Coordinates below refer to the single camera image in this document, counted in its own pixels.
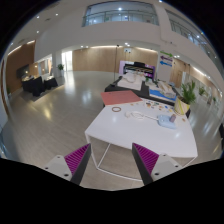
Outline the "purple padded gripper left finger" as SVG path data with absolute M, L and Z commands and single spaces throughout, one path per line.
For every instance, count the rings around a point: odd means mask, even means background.
M 86 144 L 66 156 L 56 155 L 44 166 L 44 170 L 79 185 L 90 155 L 91 145 Z

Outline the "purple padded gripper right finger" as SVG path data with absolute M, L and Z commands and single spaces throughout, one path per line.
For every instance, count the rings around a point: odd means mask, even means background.
M 136 143 L 132 144 L 132 154 L 144 185 L 182 169 L 182 166 L 167 154 L 157 154 Z

